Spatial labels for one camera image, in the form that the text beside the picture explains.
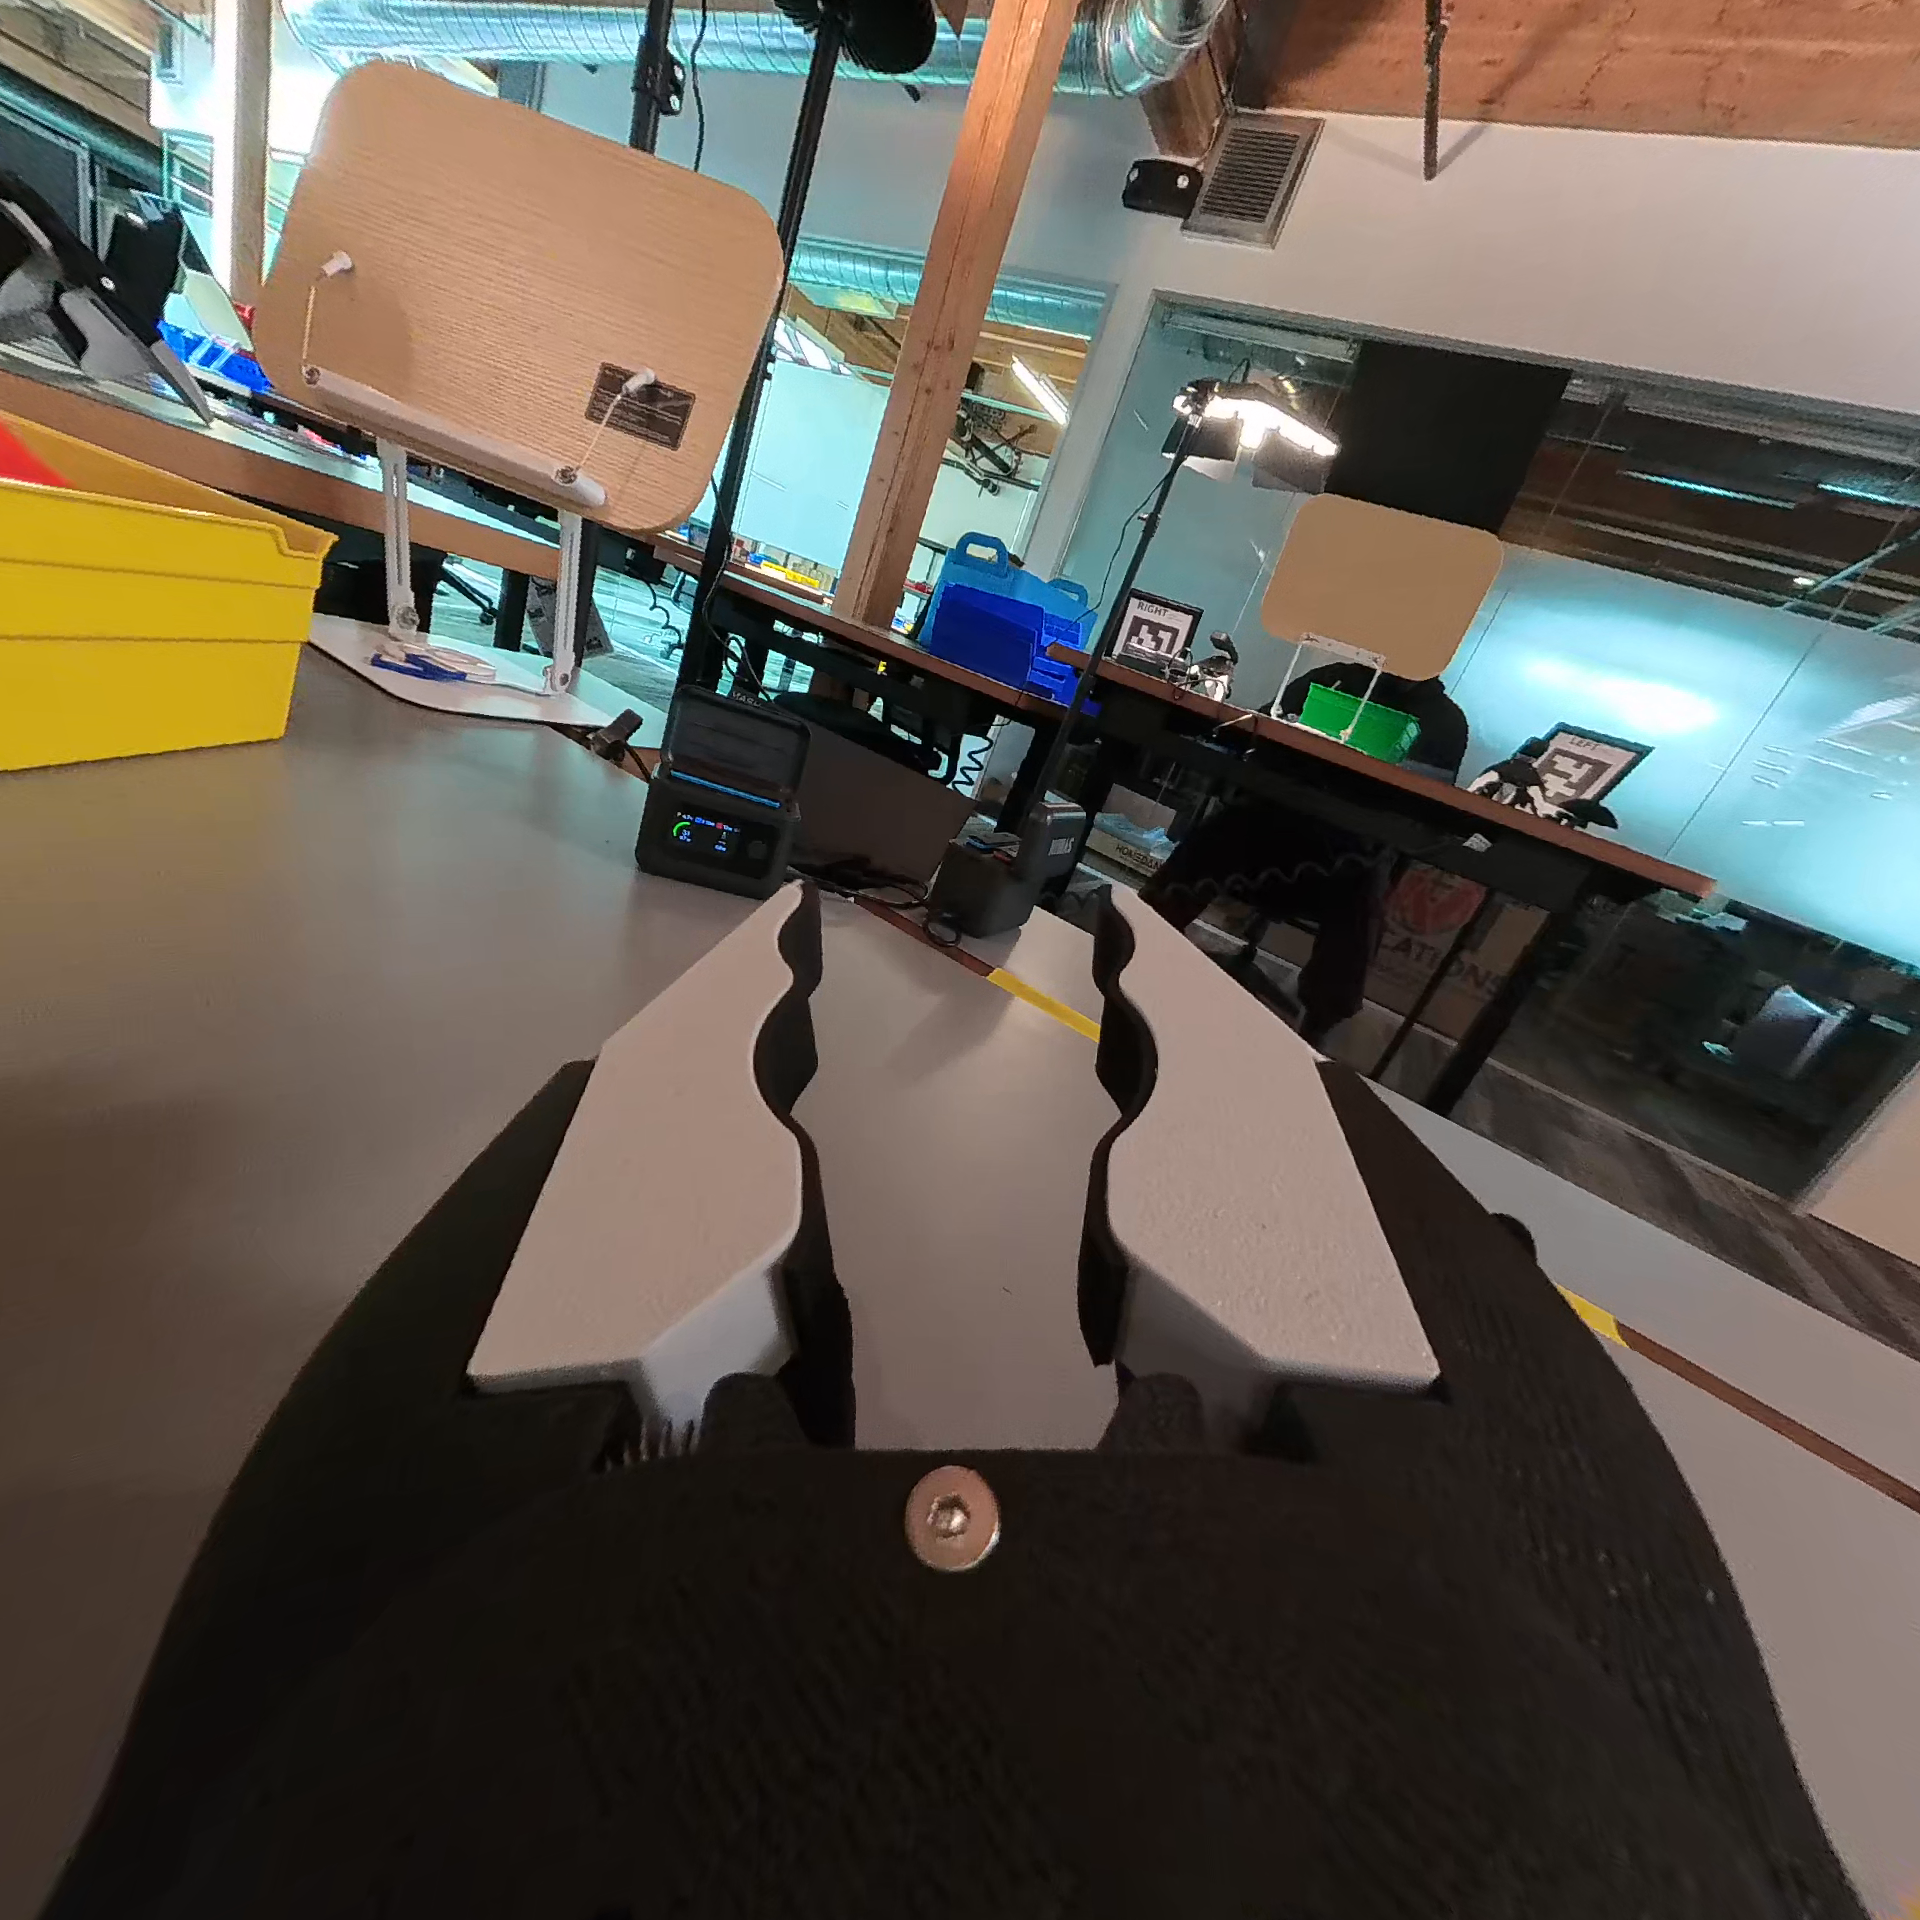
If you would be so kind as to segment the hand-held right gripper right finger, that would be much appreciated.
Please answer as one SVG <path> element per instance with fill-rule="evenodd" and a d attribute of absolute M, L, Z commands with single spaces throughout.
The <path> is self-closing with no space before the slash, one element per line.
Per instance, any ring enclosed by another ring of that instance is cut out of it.
<path fill-rule="evenodd" d="M 1112 1108 L 1078 1248 L 1092 1361 L 1185 1379 L 1233 1446 L 1284 1389 L 1436 1389 L 1324 1058 L 1132 890 L 1099 907 L 1092 981 Z"/>

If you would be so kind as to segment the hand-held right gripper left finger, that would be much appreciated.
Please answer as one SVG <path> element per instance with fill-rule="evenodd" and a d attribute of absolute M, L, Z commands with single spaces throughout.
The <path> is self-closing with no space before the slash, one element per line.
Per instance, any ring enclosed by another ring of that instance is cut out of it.
<path fill-rule="evenodd" d="M 851 1303 L 814 1140 L 821 896 L 789 883 L 596 1055 L 468 1356 L 483 1393 L 615 1385 L 655 1428 L 764 1374 L 851 1446 Z"/>

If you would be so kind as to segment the yellow plastic bin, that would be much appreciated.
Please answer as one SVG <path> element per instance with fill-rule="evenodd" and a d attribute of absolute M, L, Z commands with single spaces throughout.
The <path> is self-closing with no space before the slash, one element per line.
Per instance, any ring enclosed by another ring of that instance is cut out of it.
<path fill-rule="evenodd" d="M 2 768 L 287 735 L 335 535 L 2 423 Z"/>

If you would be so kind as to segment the yellow tape strip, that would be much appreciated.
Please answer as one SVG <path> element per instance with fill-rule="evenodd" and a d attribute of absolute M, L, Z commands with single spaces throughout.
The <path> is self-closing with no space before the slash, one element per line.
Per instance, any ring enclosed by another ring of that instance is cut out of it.
<path fill-rule="evenodd" d="M 1078 1010 L 1072 1010 L 1068 1002 L 1043 993 L 1026 978 L 1010 970 L 992 970 L 989 984 L 995 985 L 1001 993 L 1013 995 L 1014 1002 L 1035 1010 L 1046 1021 L 1055 1021 L 1058 1025 L 1078 1033 L 1080 1038 L 1097 1043 L 1099 1042 L 1099 1021 L 1088 1017 Z"/>

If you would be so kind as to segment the black portable power station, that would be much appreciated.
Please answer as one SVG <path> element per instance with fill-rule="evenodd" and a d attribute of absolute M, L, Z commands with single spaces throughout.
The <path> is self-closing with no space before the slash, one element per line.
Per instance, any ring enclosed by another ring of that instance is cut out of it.
<path fill-rule="evenodd" d="M 768 702 L 687 686 L 667 707 L 633 849 L 646 876 L 765 900 L 800 834 L 811 735 Z"/>

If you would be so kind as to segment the black battery charger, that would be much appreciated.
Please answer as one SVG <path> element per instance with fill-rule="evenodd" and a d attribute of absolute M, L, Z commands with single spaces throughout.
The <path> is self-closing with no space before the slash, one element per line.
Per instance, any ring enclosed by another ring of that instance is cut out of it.
<path fill-rule="evenodd" d="M 1059 794 L 1035 801 L 1017 829 L 972 817 L 933 876 L 928 924 L 958 941 L 1017 932 L 1043 900 L 1068 890 L 1087 834 L 1087 809 Z"/>

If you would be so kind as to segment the long wooden table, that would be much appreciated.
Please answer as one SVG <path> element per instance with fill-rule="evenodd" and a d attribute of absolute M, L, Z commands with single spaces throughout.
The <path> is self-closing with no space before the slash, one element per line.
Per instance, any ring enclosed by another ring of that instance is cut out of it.
<path fill-rule="evenodd" d="M 1708 876 L 1605 834 L 1379 764 L 1329 737 L 1156 683 L 1124 664 L 1097 671 L 1099 709 L 1070 724 L 1066 707 L 939 659 L 891 629 L 837 617 L 749 569 L 712 573 L 696 549 L 674 535 L 653 535 L 649 547 L 666 565 L 712 589 L 709 605 L 690 617 L 687 649 L 709 626 L 717 663 L 725 663 L 729 645 L 739 639 L 752 671 L 760 671 L 765 655 L 782 655 L 807 663 L 819 683 L 901 698 L 917 716 L 944 712 L 956 694 L 1030 727 L 1035 743 L 1021 764 L 1017 797 L 1030 784 L 1058 781 L 1042 773 L 1048 747 L 1087 743 L 1087 813 L 1097 813 L 1116 784 L 1141 792 L 1146 766 L 1166 760 L 1210 789 L 1256 792 L 1427 870 L 1476 883 L 1484 887 L 1485 912 L 1500 900 L 1538 909 L 1541 928 L 1426 1092 L 1422 1104 L 1436 1115 L 1455 1115 L 1536 992 L 1552 948 L 1571 935 L 1590 903 L 1634 903 L 1664 890 L 1703 900 L 1713 890 Z"/>

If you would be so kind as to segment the green plastic bin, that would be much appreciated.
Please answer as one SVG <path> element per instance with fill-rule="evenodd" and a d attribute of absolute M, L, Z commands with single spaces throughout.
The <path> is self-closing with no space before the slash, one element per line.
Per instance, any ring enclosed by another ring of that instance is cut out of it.
<path fill-rule="evenodd" d="M 1379 764 L 1403 764 L 1422 731 L 1414 716 L 1329 683 L 1308 683 L 1295 724 Z"/>

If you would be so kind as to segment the framed tag sign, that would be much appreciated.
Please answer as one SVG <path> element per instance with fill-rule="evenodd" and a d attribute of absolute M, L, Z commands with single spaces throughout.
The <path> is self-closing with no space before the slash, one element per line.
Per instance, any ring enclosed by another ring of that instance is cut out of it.
<path fill-rule="evenodd" d="M 1203 622 L 1206 611 L 1195 605 L 1132 589 L 1121 601 L 1121 622 L 1108 659 L 1141 675 L 1180 680 L 1193 664 Z"/>
<path fill-rule="evenodd" d="M 1484 768 L 1467 792 L 1558 826 L 1617 831 L 1611 797 L 1651 752 L 1651 745 L 1562 724 Z"/>

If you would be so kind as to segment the brown tape strip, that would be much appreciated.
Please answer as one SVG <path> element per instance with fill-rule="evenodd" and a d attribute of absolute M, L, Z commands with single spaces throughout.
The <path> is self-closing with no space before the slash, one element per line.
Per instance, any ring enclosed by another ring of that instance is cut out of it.
<path fill-rule="evenodd" d="M 1722 1379 L 1712 1374 L 1707 1368 L 1696 1365 L 1693 1360 L 1676 1354 L 1675 1348 L 1654 1340 L 1651 1336 L 1614 1321 L 1617 1340 L 1626 1354 L 1643 1356 L 1647 1365 L 1656 1365 L 1662 1373 L 1667 1373 L 1675 1379 L 1683 1379 L 1685 1385 L 1693 1385 L 1696 1391 L 1707 1393 L 1716 1403 L 1737 1413 L 1741 1418 L 1750 1421 L 1760 1428 L 1766 1428 L 1769 1434 L 1785 1438 L 1798 1452 L 1812 1454 L 1815 1460 L 1831 1464 L 1835 1472 L 1856 1481 L 1860 1485 L 1868 1485 L 1879 1497 L 1904 1508 L 1906 1512 L 1917 1516 L 1917 1489 L 1904 1481 L 1901 1475 L 1888 1472 L 1884 1464 L 1869 1462 L 1864 1454 L 1856 1454 L 1839 1442 L 1818 1434 L 1815 1428 L 1789 1418 L 1785 1413 L 1775 1409 L 1766 1401 L 1760 1401 L 1753 1393 L 1746 1393 L 1741 1385 L 1733 1385 L 1730 1379 Z"/>

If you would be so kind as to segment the blue plastic case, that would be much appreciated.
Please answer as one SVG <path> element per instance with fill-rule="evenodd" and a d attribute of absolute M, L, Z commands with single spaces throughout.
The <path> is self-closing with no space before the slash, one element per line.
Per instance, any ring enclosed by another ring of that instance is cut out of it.
<path fill-rule="evenodd" d="M 1010 549 L 981 532 L 948 549 L 919 621 L 919 646 L 994 683 L 1068 707 L 1087 668 L 1088 589 L 1029 573 Z"/>

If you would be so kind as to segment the studio light on stand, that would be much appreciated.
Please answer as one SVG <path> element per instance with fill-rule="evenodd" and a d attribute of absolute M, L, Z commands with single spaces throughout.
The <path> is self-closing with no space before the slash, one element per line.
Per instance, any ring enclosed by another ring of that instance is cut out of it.
<path fill-rule="evenodd" d="M 1052 735 L 1035 735 L 1030 754 L 1022 760 L 1017 781 L 1010 786 L 1007 806 L 1001 809 L 1001 829 L 1026 829 L 1039 802 L 1046 797 L 1059 766 L 1068 754 L 1072 731 L 1092 699 L 1092 688 L 1099 678 L 1099 668 L 1116 651 L 1127 601 L 1136 589 L 1140 569 L 1160 532 L 1172 492 L 1180 478 L 1195 461 L 1214 461 L 1234 474 L 1242 459 L 1258 453 L 1268 439 L 1281 439 L 1316 459 L 1332 459 L 1336 442 L 1308 422 L 1297 419 L 1281 400 L 1281 389 L 1268 378 L 1252 378 L 1242 370 L 1238 378 L 1195 378 L 1180 389 L 1172 404 L 1174 427 L 1164 449 L 1166 474 L 1157 487 L 1146 495 L 1140 511 L 1140 537 L 1128 555 L 1128 565 L 1121 582 L 1108 605 L 1099 635 L 1092 649 L 1092 659 L 1078 671 L 1066 716 L 1052 727 Z"/>

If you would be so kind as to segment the large wooden book stand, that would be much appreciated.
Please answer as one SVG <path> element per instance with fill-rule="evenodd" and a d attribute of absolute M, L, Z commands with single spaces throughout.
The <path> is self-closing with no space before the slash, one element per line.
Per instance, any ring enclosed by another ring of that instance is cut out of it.
<path fill-rule="evenodd" d="M 254 355 L 275 396 L 555 508 L 544 692 L 580 674 L 585 532 L 699 508 L 784 292 L 745 192 L 416 67 L 327 95 Z"/>

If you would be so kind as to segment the metal air vent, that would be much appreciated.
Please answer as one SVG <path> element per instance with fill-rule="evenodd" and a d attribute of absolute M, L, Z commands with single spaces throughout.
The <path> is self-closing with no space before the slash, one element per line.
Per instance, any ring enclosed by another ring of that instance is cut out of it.
<path fill-rule="evenodd" d="M 1278 250 L 1327 119 L 1230 110 L 1181 233 L 1242 250 Z"/>

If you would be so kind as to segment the tall black stand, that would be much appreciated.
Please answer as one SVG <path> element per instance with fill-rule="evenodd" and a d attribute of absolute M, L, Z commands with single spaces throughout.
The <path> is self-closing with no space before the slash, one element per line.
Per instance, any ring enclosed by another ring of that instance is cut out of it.
<path fill-rule="evenodd" d="M 703 549 L 703 566 L 695 577 L 684 658 L 676 678 L 678 698 L 692 692 L 716 692 L 724 671 L 725 642 L 716 629 L 712 601 L 731 565 L 737 506 L 752 463 L 756 423 L 764 406 L 764 388 L 768 370 L 773 369 L 782 304 L 792 279 L 806 200 L 829 116 L 837 65 L 849 53 L 862 69 L 880 78 L 911 78 L 933 55 L 939 41 L 939 8 L 933 4 L 814 4 L 782 6 L 782 13 L 807 37 L 800 115 L 788 153 L 782 204 L 777 213 L 777 230 L 782 241 L 782 292 L 777 294 L 773 316 L 756 351 L 749 377 L 731 422 L 731 435 L 724 449 L 724 463 L 716 479 L 716 503 L 707 520 L 707 541 Z"/>

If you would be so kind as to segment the black wall panel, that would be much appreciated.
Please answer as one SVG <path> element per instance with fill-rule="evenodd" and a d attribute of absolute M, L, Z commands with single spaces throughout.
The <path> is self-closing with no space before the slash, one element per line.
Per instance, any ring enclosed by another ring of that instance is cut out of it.
<path fill-rule="evenodd" d="M 1321 492 L 1503 532 L 1569 369 L 1365 339 L 1336 406 Z"/>

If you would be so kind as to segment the wooden post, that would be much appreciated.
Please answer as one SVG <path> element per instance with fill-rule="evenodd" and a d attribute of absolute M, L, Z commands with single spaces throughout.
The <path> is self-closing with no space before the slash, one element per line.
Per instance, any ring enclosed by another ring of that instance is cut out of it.
<path fill-rule="evenodd" d="M 1068 55 L 1075 4 L 995 4 L 903 333 L 834 615 L 891 629 Z"/>

